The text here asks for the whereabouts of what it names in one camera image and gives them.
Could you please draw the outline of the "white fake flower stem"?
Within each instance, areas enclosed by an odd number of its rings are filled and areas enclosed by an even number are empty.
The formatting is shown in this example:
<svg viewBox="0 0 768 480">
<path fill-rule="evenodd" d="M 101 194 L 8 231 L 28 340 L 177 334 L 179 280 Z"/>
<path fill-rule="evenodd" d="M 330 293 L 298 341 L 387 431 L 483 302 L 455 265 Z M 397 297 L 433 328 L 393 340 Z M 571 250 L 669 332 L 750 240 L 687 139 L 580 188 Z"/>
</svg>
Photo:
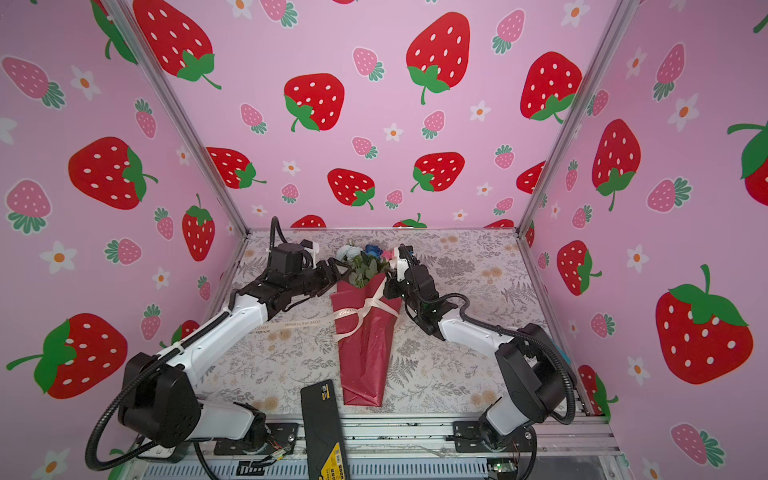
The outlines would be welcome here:
<svg viewBox="0 0 768 480">
<path fill-rule="evenodd" d="M 348 282 L 356 288 L 364 288 L 378 274 L 389 268 L 389 263 L 380 258 L 368 256 L 365 247 L 353 244 L 341 246 L 336 253 L 336 259 L 349 266 L 351 273 Z"/>
</svg>

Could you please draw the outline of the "dark red wrapping paper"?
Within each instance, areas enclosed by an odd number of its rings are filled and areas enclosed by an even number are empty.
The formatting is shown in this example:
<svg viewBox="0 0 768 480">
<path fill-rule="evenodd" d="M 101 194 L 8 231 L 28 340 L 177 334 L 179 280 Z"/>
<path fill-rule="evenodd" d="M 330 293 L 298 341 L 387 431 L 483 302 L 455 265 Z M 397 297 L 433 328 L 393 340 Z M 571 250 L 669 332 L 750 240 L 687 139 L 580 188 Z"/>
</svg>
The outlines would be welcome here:
<svg viewBox="0 0 768 480">
<path fill-rule="evenodd" d="M 344 308 L 360 308 L 367 295 L 374 293 L 376 284 L 386 275 L 375 276 L 366 287 L 360 289 L 342 282 L 331 296 L 333 312 Z M 384 301 L 392 308 L 400 309 L 400 298 Z M 343 401 L 349 406 L 380 407 L 386 387 L 388 367 L 393 344 L 394 327 L 398 317 L 374 309 L 366 317 L 362 327 L 351 337 L 336 342 L 340 362 L 340 378 Z M 349 316 L 334 322 L 335 333 L 352 330 L 357 318 Z"/>
</svg>

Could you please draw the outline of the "blue fake rose stem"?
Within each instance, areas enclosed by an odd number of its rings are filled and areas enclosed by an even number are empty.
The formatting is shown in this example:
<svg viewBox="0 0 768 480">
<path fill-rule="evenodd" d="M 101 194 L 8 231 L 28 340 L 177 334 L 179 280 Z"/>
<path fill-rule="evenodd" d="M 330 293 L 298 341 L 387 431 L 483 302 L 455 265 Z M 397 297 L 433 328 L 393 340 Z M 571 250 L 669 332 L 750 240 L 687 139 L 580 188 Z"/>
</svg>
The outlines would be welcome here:
<svg viewBox="0 0 768 480">
<path fill-rule="evenodd" d="M 383 250 L 377 245 L 367 244 L 365 246 L 365 253 L 368 256 L 380 258 L 382 256 Z"/>
</svg>

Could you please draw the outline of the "beige ribbon pile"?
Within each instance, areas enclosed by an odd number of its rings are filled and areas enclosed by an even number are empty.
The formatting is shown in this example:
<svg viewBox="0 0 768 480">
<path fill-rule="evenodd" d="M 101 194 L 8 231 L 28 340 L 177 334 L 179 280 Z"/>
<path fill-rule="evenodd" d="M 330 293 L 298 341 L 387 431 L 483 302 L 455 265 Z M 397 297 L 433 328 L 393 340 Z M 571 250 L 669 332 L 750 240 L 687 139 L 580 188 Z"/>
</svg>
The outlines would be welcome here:
<svg viewBox="0 0 768 480">
<path fill-rule="evenodd" d="M 343 339 L 353 336 L 362 327 L 368 314 L 374 309 L 379 309 L 383 312 L 386 312 L 389 315 L 392 315 L 395 318 L 399 316 L 399 310 L 392 308 L 389 304 L 387 304 L 384 301 L 384 290 L 386 286 L 386 278 L 383 277 L 376 284 L 376 286 L 377 286 L 377 289 L 375 290 L 375 292 L 366 296 L 363 306 L 360 308 L 344 308 L 344 309 L 335 311 L 332 314 L 327 316 L 316 317 L 313 319 L 299 320 L 294 322 L 276 322 L 276 323 L 269 322 L 256 328 L 255 332 L 271 333 L 271 332 L 276 332 L 281 330 L 293 330 L 293 329 L 309 328 L 314 326 L 325 326 L 325 325 L 334 323 L 336 320 L 340 320 L 349 316 L 356 317 L 357 324 L 352 330 L 348 332 L 343 332 L 343 333 L 335 333 L 333 335 L 334 341 L 340 342 Z"/>
</svg>

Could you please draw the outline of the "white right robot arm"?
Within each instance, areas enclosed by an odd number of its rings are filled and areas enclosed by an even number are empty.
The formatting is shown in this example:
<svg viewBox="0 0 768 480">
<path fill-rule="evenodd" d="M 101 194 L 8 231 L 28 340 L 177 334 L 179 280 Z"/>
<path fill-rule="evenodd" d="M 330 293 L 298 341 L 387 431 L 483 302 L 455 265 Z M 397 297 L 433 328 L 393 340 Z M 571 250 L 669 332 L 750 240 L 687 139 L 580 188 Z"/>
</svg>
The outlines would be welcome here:
<svg viewBox="0 0 768 480">
<path fill-rule="evenodd" d="M 500 451 L 549 418 L 562 425 L 574 421 L 576 375 L 540 326 L 510 330 L 470 316 L 470 299 L 439 294 L 428 267 L 406 245 L 396 250 L 384 295 L 402 299 L 409 318 L 426 334 L 495 358 L 506 393 L 478 420 L 478 440 L 486 448 Z"/>
</svg>

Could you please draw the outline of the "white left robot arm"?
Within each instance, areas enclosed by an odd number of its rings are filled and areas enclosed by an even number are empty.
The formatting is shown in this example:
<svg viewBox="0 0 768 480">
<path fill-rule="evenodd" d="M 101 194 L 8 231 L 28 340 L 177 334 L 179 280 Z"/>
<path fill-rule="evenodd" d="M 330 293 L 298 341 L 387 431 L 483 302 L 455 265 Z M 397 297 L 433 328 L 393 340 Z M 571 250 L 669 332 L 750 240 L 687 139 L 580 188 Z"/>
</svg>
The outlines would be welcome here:
<svg viewBox="0 0 768 480">
<path fill-rule="evenodd" d="M 318 257 L 319 248 L 304 240 L 286 240 L 279 221 L 270 226 L 265 270 L 234 289 L 226 304 L 193 333 L 155 355 L 139 353 L 125 367 L 122 390 L 97 421 L 87 441 L 84 460 L 93 471 L 111 470 L 150 449 L 190 443 L 231 441 L 248 453 L 268 443 L 266 416 L 246 403 L 217 404 L 196 389 L 206 372 L 228 350 L 277 314 L 312 298 L 349 277 L 348 263 Z M 102 461 L 100 439 L 112 417 L 142 436 L 144 444 L 120 457 Z"/>
</svg>

